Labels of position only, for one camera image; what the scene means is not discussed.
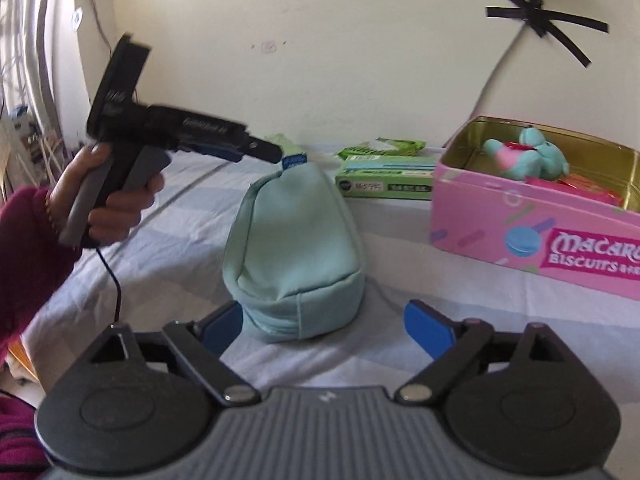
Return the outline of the maroon sleeved left forearm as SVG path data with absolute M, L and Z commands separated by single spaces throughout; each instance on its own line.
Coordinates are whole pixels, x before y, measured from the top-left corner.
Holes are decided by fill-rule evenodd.
M 22 188 L 1 208 L 1 353 L 64 284 L 81 256 L 58 242 L 46 188 Z

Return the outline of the person's left hand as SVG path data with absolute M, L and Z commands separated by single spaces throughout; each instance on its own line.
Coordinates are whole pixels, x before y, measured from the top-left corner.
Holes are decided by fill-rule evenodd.
M 55 229 L 61 233 L 86 175 L 102 166 L 111 154 L 106 143 L 85 146 L 67 165 L 60 180 L 49 195 L 48 211 Z M 165 185 L 162 174 L 153 174 L 148 183 L 133 191 L 117 191 L 108 196 L 104 206 L 88 214 L 89 235 L 100 246 L 126 240 L 141 221 L 142 212 L 149 209 Z

